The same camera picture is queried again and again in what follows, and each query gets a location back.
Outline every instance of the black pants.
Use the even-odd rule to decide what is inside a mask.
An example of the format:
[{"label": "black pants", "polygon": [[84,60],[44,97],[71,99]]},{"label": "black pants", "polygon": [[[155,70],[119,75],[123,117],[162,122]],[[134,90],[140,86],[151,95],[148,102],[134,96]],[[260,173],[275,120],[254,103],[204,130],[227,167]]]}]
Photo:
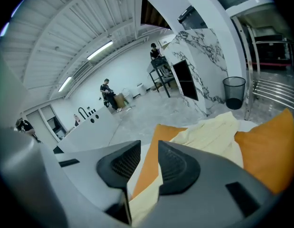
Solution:
[{"label": "black pants", "polygon": [[114,99],[113,94],[107,94],[107,95],[106,95],[106,99],[110,102],[112,108],[113,108],[114,110],[117,110],[118,107],[117,107],[117,104],[116,104],[116,101],[115,101],[115,99]]}]

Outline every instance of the black rectangular slot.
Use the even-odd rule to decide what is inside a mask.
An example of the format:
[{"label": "black rectangular slot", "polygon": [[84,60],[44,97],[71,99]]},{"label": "black rectangular slot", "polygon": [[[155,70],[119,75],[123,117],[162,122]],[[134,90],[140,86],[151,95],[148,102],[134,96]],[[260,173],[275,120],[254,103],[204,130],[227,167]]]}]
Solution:
[{"label": "black rectangular slot", "polygon": [[256,200],[239,182],[227,184],[226,188],[245,217],[248,217],[260,207]]},{"label": "black rectangular slot", "polygon": [[198,101],[198,95],[186,60],[174,64],[173,68],[180,82],[184,96]]},{"label": "black rectangular slot", "polygon": [[79,163],[80,161],[77,160],[77,159],[71,159],[71,160],[67,160],[67,161],[61,161],[59,162],[59,165],[61,167],[66,167],[66,166],[69,166],[69,165],[74,165],[74,164],[77,164]]}]

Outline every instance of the white container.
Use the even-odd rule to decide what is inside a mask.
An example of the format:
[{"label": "white container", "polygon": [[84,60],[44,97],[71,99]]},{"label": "white container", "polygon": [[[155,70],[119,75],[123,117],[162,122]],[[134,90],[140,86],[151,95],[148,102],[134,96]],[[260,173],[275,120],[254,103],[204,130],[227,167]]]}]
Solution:
[{"label": "white container", "polygon": [[124,98],[127,100],[127,102],[130,104],[131,102],[133,102],[133,95],[131,93],[127,94],[124,96]]},{"label": "white container", "polygon": [[143,84],[137,86],[137,90],[141,95],[145,95],[147,93],[146,88]]}]

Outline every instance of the white ceiling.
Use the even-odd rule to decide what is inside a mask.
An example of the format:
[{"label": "white ceiling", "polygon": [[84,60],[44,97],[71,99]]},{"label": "white ceiling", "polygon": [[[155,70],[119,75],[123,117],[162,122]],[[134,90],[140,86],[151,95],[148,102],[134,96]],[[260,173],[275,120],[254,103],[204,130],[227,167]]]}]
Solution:
[{"label": "white ceiling", "polygon": [[[30,92],[25,108],[72,94],[97,68],[165,29],[140,24],[142,0],[24,0],[0,38],[4,59]],[[112,46],[87,63],[87,57]],[[74,76],[66,90],[58,89]]]}]

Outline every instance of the fluorescent light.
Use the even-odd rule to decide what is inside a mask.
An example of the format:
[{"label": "fluorescent light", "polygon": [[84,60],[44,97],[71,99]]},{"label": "fluorescent light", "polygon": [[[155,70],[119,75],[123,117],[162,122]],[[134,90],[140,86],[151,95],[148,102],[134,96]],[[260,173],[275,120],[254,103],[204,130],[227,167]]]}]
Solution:
[{"label": "fluorescent light", "polygon": [[9,26],[9,22],[6,23],[6,25],[3,27],[3,29],[2,29],[2,31],[1,31],[1,33],[0,33],[0,37],[5,35],[5,32],[6,32],[7,29],[8,29],[8,26]]},{"label": "fluorescent light", "polygon": [[96,52],[94,52],[92,55],[88,56],[88,60],[91,60],[93,57],[95,57],[98,53],[105,50],[107,47],[111,46],[113,42],[110,40],[107,44],[103,45],[101,48],[99,48]]},{"label": "fluorescent light", "polygon": [[66,87],[66,85],[68,84],[68,82],[72,79],[72,77],[68,77],[65,82],[62,84],[62,86],[60,87],[60,89],[58,90],[58,92],[63,91],[63,89]]}]

